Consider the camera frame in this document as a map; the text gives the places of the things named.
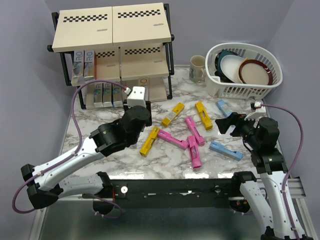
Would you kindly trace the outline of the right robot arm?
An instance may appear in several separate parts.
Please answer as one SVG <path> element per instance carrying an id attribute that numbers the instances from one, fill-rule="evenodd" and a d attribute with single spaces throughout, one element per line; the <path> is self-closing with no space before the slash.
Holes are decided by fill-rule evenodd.
<path id="1" fill-rule="evenodd" d="M 269 117 L 258 121 L 245 114 L 233 112 L 229 117 L 215 120 L 218 130 L 225 134 L 230 126 L 232 137 L 241 137 L 251 147 L 251 161 L 262 180 L 267 197 L 261 195 L 257 179 L 250 171 L 233 174 L 230 191 L 243 195 L 248 201 L 261 229 L 262 240 L 308 240 L 299 222 L 288 184 L 288 168 L 276 148 L 280 131 L 278 122 Z"/>

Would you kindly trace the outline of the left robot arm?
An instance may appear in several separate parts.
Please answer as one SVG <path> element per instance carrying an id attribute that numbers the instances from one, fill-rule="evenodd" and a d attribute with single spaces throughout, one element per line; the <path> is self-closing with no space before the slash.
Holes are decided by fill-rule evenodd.
<path id="1" fill-rule="evenodd" d="M 145 127 L 152 125 L 151 103 L 144 100 L 124 102 L 121 118 L 100 125 L 78 146 L 41 165 L 21 167 L 28 199 L 34 210 L 46 208 L 58 199 L 77 194 L 107 197 L 113 190 L 107 173 L 88 177 L 71 175 L 86 165 L 120 152 L 137 143 Z"/>

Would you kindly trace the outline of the metallic blue toothpaste box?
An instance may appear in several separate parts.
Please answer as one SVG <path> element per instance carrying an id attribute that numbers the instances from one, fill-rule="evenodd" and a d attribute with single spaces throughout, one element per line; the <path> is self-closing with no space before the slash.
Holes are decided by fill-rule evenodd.
<path id="1" fill-rule="evenodd" d="M 103 107 L 103 84 L 102 83 L 94 84 L 93 105 L 95 108 Z"/>
<path id="2" fill-rule="evenodd" d="M 123 105 L 122 88 L 117 84 L 112 84 L 112 104 L 115 108 Z"/>
<path id="3" fill-rule="evenodd" d="M 102 104 L 104 108 L 110 108 L 113 106 L 112 95 L 112 84 L 103 83 Z"/>

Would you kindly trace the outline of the red metallic toothpaste box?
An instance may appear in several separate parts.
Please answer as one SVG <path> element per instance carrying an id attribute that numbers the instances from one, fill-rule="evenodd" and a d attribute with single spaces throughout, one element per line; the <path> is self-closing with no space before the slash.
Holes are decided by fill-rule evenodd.
<path id="1" fill-rule="evenodd" d="M 74 51 L 71 85 L 79 86 L 84 82 L 84 54 L 83 50 Z"/>

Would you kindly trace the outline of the silver foil toothpaste box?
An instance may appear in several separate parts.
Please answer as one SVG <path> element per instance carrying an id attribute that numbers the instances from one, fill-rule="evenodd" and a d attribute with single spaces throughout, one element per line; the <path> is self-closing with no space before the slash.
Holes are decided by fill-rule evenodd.
<path id="1" fill-rule="evenodd" d="M 83 79 L 85 82 L 96 79 L 96 54 L 94 50 L 84 51 Z"/>

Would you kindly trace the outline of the pink toothpaste box long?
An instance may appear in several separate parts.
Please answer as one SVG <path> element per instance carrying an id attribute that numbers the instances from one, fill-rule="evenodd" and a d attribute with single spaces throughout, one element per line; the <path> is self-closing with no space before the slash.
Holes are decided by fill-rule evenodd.
<path id="1" fill-rule="evenodd" d="M 161 140 L 164 140 L 165 142 L 170 143 L 182 150 L 186 150 L 189 147 L 189 143 L 186 140 L 179 140 L 164 130 L 160 129 L 157 136 Z"/>

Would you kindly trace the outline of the pink toothpaste box diagonal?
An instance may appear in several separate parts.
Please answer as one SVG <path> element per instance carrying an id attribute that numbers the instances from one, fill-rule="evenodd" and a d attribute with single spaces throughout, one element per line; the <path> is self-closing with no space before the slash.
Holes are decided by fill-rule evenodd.
<path id="1" fill-rule="evenodd" d="M 193 169 L 199 169 L 202 166 L 201 157 L 199 154 L 198 144 L 194 135 L 187 137 L 189 155 Z"/>

